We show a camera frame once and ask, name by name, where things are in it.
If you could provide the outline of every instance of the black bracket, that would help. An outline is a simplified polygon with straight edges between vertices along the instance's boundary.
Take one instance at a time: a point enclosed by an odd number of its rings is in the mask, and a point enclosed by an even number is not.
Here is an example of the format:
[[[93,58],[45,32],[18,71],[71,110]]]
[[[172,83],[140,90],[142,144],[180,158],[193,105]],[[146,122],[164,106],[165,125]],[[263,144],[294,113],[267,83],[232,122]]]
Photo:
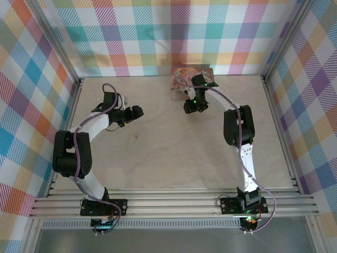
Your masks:
[[[246,218],[240,218],[240,230],[242,231],[254,231],[257,228],[257,225],[259,224],[258,221],[255,223],[252,223],[251,221],[247,220]]]
[[[127,199],[109,199],[109,193],[105,188],[102,200],[117,205],[121,209],[122,212],[121,216],[126,215]],[[113,216],[119,215],[118,210],[112,205],[88,199],[83,199],[81,201],[80,216],[111,216],[111,215]]]
[[[202,74],[195,75],[192,79],[193,86],[205,86],[205,87],[218,87],[218,85],[214,82],[207,83],[204,76]],[[203,112],[209,106],[208,102],[205,99],[205,91],[207,89],[194,88],[195,98],[193,100],[187,99],[184,103],[184,111],[186,114],[190,114],[192,112]]]
[[[253,122],[252,109],[248,105],[239,107],[242,124],[242,145],[252,144],[255,137],[255,127]],[[228,145],[239,148],[239,124],[236,110],[224,112],[223,135]]]
[[[78,177],[84,179],[92,166],[90,139],[88,133],[78,133],[76,136],[78,151],[81,157],[81,169]],[[53,170],[64,177],[73,177],[77,168],[77,158],[74,152],[68,152],[74,146],[74,133],[57,131],[54,142]]]
[[[242,210],[237,198],[221,198],[220,199],[221,214],[223,215],[258,215],[268,213],[268,206],[265,198],[261,198],[261,202],[250,208]]]

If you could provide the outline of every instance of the aluminum frame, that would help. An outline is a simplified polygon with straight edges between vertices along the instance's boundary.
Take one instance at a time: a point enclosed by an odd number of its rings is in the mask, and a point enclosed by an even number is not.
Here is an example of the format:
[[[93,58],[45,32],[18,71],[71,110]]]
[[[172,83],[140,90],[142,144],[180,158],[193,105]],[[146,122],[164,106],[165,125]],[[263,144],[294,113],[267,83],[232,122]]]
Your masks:
[[[295,19],[290,24],[289,31],[286,34],[285,38],[283,39],[280,48],[277,50],[277,53],[274,56],[272,62],[270,63],[269,68],[267,69],[265,75],[263,73],[267,81],[270,81],[270,78],[276,71],[279,63],[281,62],[281,59],[284,57],[286,50],[293,41],[297,31],[299,30],[303,20],[305,19],[314,1],[315,0],[303,0],[298,12],[296,13]]]

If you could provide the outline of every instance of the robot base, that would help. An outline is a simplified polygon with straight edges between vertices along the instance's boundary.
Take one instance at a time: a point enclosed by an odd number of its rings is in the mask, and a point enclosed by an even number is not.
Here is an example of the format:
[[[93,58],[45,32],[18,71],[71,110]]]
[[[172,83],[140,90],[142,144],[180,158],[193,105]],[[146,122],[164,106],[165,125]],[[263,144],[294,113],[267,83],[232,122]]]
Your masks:
[[[268,206],[266,203],[266,199],[263,197],[261,198],[260,203],[245,210],[242,210],[237,198],[221,198],[220,206],[221,206],[221,213],[223,215],[232,215],[232,214],[246,215],[246,216],[258,215],[260,214],[260,210],[261,213],[268,213]]]

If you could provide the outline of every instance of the plaid backdrop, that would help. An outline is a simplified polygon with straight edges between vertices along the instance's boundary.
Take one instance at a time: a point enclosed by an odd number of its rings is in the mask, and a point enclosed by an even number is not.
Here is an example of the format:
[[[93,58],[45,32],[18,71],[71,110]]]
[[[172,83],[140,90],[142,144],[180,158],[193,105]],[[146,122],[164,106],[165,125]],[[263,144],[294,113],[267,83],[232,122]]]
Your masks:
[[[261,74],[296,0],[39,2],[80,76],[142,76],[190,64]]]
[[[271,89],[301,184],[337,250],[337,0],[314,2]]]
[[[0,252],[18,252],[74,85],[23,0],[0,6]]]

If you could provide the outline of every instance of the aluminum rail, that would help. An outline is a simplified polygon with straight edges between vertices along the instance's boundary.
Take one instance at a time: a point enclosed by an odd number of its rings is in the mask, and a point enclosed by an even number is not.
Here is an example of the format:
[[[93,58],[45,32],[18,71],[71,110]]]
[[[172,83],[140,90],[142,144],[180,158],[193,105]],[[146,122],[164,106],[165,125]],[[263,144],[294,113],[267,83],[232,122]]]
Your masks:
[[[80,200],[83,195],[76,191],[50,193],[48,198],[37,198],[31,212],[33,219],[84,218],[80,216]],[[128,199],[127,218],[210,218],[240,217],[240,215],[222,215],[215,200],[220,194],[228,193],[235,197],[234,189],[222,191],[203,189],[161,189],[161,190],[114,190],[111,199]],[[311,195],[301,195],[294,191],[274,192],[277,200],[276,216],[307,216],[318,213]],[[269,210],[273,209],[273,199],[265,192]]]

